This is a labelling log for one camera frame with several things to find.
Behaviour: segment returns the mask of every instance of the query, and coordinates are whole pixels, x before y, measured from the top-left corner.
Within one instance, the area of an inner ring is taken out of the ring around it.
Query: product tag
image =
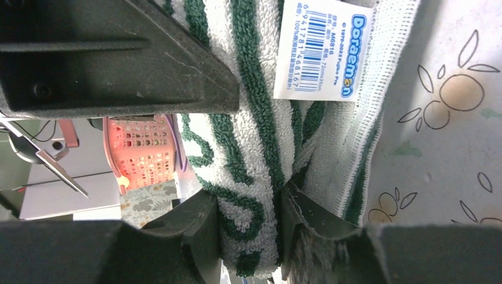
[[[370,8],[286,0],[273,97],[355,101],[371,21]]]

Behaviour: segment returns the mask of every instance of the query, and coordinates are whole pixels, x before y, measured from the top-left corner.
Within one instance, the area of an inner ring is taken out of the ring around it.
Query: green and white towel
[[[360,224],[384,95],[419,0],[375,4],[356,103],[272,99],[284,0],[160,1],[241,84],[238,113],[178,117],[199,181],[218,196],[228,269],[265,276],[280,264],[275,209],[290,179],[329,211]]]

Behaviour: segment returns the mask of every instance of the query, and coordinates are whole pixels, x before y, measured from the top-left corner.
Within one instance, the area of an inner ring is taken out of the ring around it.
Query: terry cloth fabric
[[[178,116],[189,161],[204,189],[218,196],[228,269],[269,276],[280,264],[277,197],[290,179],[317,202],[327,198],[319,203],[329,211],[358,222],[385,90],[419,2],[376,4],[363,95],[355,104],[272,99],[284,0],[157,3],[241,84],[238,113]]]

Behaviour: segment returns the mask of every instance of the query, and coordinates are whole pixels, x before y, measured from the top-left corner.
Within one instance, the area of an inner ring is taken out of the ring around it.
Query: blue barcode
[[[309,15],[300,82],[295,91],[315,92],[319,85],[324,38],[326,36],[327,14],[306,11]]]

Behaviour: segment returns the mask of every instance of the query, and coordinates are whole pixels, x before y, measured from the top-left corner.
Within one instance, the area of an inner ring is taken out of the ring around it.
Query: striped towel
[[[276,209],[290,179],[329,211],[360,224],[379,113],[418,0],[376,5],[375,43],[355,104],[272,99],[284,0],[156,1],[241,84],[238,113],[178,117],[199,181],[218,196],[228,269],[270,276],[280,265]]]

